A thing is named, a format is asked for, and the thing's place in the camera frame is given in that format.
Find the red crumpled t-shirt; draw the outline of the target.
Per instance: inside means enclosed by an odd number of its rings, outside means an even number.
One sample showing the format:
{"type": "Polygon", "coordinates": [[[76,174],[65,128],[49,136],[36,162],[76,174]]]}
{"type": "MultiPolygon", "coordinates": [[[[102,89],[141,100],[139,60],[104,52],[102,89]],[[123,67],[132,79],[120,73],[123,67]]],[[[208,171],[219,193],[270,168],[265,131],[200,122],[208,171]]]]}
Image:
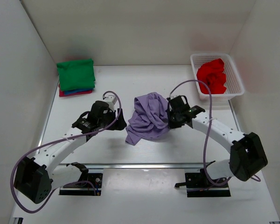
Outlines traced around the red crumpled t-shirt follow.
{"type": "Polygon", "coordinates": [[[224,62],[221,58],[204,63],[197,71],[197,80],[204,82],[211,94],[224,94],[226,87],[226,74],[224,62]]]}

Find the blue folded t-shirt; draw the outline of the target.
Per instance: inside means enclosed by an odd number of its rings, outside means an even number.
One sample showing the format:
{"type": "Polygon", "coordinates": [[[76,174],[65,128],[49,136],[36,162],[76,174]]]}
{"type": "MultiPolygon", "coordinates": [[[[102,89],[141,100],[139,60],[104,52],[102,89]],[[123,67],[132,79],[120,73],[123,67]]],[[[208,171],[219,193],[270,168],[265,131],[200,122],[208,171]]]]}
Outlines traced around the blue folded t-shirt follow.
{"type": "Polygon", "coordinates": [[[75,89],[75,90],[64,91],[63,94],[65,96],[83,95],[83,94],[92,93],[92,90],[93,90],[92,88],[90,88],[90,89],[75,89]]]}

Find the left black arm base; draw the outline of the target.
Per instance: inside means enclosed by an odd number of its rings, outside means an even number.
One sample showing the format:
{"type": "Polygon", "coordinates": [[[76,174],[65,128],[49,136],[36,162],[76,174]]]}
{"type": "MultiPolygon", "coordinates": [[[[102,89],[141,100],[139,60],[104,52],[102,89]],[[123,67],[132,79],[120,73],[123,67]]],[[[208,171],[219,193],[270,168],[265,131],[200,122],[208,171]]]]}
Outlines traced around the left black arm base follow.
{"type": "Polygon", "coordinates": [[[66,167],[79,169],[81,175],[59,189],[61,196],[101,196],[103,183],[103,170],[90,169],[79,163],[68,163],[66,167]]]}

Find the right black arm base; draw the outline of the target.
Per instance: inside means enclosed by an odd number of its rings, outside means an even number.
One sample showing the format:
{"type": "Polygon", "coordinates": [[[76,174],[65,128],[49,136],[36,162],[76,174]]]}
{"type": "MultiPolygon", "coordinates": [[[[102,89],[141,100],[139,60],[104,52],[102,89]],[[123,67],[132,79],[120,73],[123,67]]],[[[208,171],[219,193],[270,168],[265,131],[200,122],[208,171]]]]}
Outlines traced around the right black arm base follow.
{"type": "Polygon", "coordinates": [[[231,197],[229,185],[216,186],[205,176],[202,163],[182,163],[185,180],[177,182],[175,189],[186,189],[187,197],[231,197]]]}

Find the green folded t-shirt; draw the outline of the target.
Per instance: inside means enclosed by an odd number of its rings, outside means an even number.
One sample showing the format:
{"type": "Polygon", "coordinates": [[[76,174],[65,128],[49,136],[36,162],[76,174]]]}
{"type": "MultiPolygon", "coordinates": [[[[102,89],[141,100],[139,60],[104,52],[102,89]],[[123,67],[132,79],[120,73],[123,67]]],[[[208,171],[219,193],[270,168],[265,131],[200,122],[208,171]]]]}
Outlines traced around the green folded t-shirt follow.
{"type": "Polygon", "coordinates": [[[95,88],[95,74],[92,59],[57,63],[61,91],[95,88]]]}

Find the purple t-shirt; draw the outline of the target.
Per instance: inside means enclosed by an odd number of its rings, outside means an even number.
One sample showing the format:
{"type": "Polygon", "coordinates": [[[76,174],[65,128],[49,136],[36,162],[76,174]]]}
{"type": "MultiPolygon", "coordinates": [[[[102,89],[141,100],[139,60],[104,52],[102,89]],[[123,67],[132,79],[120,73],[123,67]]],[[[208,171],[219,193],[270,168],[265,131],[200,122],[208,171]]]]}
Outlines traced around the purple t-shirt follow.
{"type": "Polygon", "coordinates": [[[135,146],[141,139],[157,140],[168,133],[167,109],[168,101],[157,92],[135,97],[125,142],[135,146]]]}

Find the magenta folded t-shirt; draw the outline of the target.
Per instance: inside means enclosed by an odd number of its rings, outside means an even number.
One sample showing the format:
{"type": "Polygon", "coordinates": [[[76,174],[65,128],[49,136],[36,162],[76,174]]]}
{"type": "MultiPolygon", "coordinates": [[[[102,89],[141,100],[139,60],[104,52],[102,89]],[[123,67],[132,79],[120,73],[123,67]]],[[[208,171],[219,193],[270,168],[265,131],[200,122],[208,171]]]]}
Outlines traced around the magenta folded t-shirt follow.
{"type": "Polygon", "coordinates": [[[79,88],[78,85],[70,83],[61,83],[59,87],[59,97],[70,97],[75,95],[84,95],[92,93],[93,88],[79,88]]]}

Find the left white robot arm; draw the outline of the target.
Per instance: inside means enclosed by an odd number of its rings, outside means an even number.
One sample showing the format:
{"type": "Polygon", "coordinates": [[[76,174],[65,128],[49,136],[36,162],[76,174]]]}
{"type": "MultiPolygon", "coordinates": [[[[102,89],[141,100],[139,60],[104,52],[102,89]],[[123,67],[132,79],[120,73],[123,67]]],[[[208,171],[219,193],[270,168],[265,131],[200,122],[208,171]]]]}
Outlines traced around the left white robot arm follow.
{"type": "Polygon", "coordinates": [[[48,198],[52,190],[63,185],[72,182],[78,186],[85,185],[88,174],[84,165],[74,162],[60,168],[59,164],[98,133],[125,129],[122,110],[115,108],[119,101],[114,95],[97,100],[91,110],[83,112],[60,140],[49,143],[43,152],[32,158],[21,158],[12,175],[12,187],[33,203],[39,204],[48,198]]]}

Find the white plastic basket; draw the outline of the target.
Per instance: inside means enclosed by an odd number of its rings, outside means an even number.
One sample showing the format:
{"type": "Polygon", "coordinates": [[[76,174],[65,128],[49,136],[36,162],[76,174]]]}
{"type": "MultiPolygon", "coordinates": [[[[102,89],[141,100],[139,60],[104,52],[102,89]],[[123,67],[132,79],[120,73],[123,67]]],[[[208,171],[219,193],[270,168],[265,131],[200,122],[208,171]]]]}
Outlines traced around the white plastic basket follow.
{"type": "Polygon", "coordinates": [[[223,102],[244,94],[241,77],[231,56],[226,53],[196,53],[190,56],[201,100],[208,100],[210,89],[212,100],[223,102]]]}

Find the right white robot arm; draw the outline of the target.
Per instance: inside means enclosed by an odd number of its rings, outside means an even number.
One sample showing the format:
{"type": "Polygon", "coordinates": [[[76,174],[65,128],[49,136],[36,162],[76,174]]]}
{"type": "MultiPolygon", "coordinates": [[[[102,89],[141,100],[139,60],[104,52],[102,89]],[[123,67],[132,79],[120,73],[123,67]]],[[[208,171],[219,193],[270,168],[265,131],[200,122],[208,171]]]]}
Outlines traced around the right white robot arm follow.
{"type": "Polygon", "coordinates": [[[200,183],[205,187],[217,185],[216,181],[221,178],[236,177],[246,182],[268,165],[266,153],[256,133],[246,134],[229,128],[203,108],[197,105],[190,107],[185,96],[168,98],[167,115],[169,129],[187,125],[206,135],[203,168],[200,170],[200,183]],[[229,153],[229,159],[207,163],[209,139],[220,144],[229,153]]]}

